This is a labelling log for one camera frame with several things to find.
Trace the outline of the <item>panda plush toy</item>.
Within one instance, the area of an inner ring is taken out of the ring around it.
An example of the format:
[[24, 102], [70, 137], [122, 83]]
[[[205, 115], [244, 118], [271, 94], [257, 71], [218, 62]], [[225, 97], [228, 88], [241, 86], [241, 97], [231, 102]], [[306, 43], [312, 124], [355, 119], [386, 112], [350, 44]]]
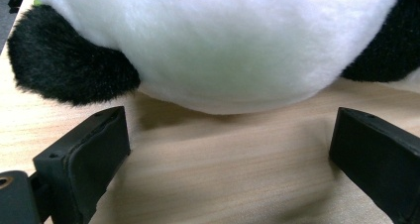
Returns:
[[420, 93], [420, 0], [39, 0], [8, 57], [19, 87], [73, 105], [139, 90], [253, 113], [339, 78]]

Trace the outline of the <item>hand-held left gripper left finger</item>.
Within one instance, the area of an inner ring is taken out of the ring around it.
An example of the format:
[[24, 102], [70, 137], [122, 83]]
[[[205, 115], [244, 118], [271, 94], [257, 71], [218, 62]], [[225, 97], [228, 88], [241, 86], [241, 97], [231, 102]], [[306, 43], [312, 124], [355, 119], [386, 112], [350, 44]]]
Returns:
[[130, 152], [122, 106], [93, 114], [43, 150], [33, 175], [41, 218], [88, 224]]

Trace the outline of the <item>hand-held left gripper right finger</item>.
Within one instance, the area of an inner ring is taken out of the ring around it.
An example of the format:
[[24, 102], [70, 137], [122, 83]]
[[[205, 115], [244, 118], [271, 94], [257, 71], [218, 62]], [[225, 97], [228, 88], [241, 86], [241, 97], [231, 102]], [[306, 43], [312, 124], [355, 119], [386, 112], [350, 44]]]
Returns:
[[341, 107], [329, 156], [394, 224], [420, 224], [420, 137]]

